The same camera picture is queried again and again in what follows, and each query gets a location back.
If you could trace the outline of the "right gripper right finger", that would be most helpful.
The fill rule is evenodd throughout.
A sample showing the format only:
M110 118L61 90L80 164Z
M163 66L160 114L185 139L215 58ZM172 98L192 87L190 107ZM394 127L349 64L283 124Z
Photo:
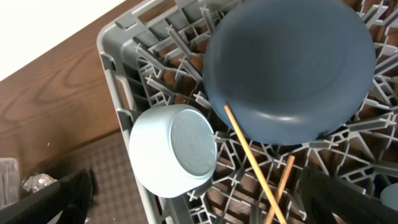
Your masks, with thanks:
M397 223L397 211L311 167L303 169L299 189L309 223L336 223L334 215L350 224Z

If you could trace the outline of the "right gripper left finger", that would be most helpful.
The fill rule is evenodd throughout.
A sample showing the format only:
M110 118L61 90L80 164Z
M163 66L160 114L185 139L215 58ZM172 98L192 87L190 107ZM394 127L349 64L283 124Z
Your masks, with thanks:
M90 172L83 169L2 209L1 223L48 223L61 214L58 223L84 224L92 193Z

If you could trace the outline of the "foil wrapper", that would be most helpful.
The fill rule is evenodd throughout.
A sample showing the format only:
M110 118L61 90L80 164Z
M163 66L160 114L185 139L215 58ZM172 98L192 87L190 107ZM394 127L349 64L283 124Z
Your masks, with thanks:
M55 183L57 179L48 174L37 174L30 176L23 184L22 188L27 192L36 193L48 185Z

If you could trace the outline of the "wooden chopstick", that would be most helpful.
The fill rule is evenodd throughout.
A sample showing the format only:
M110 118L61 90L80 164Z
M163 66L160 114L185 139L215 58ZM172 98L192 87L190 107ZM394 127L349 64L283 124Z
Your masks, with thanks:
M287 180L289 178L290 172L292 170L292 167L293 167L293 164L294 164L294 160L295 160L294 156L290 155L288 157L288 160L287 160L286 165L285 165L285 169L284 169L284 171L282 173L282 176L280 178L280 182L279 182L279 184L277 186L277 190L276 190L276 192L274 194L274 198L275 198L275 201L276 201L276 208L274 208L273 205L271 206L271 208L269 209L269 212L268 212L268 214L266 216L264 224L271 224L275 215L283 215L283 213L281 212L281 210L279 208L279 202L280 202L280 199L282 197L283 190L285 188Z
M276 201L271 189L269 188L266 178L264 177L264 174L262 173L262 170L260 169L260 167L257 163L257 160L254 157L254 155L251 151L251 148L249 147L249 145L246 141L246 138L244 137L243 132L241 131L241 129L239 127L238 122L236 121L236 119L228 105L224 105L224 110L226 111L228 119L230 120L230 122L233 126L233 129L235 130L235 132L238 136L239 142L241 143L241 145L244 149L244 152L251 164L251 167L252 167L256 177L259 180L266 197L268 198L271 208L274 210L275 215L277 216L277 219L279 220L279 222L286 224L287 222L284 218L284 215L283 215L281 209L279 208L279 204Z

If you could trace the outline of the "light blue rice bowl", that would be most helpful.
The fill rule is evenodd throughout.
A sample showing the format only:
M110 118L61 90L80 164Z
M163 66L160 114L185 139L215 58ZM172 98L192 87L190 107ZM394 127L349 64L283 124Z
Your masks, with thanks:
M214 131L190 105L153 107L134 123L129 160L137 180L163 198L178 197L206 182L217 161Z

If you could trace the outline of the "dark blue plate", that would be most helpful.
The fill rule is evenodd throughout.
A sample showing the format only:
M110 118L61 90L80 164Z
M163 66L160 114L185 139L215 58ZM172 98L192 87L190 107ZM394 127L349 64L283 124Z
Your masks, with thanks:
M372 37L343 1L244 1L229 11L205 51L203 84L225 123L244 135L295 145L340 128L373 84Z

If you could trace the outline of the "small blue cup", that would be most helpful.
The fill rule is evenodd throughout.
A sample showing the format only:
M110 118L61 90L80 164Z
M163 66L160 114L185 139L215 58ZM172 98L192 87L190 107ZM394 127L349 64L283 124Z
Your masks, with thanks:
M398 211L398 183L387 186L380 194L383 205Z

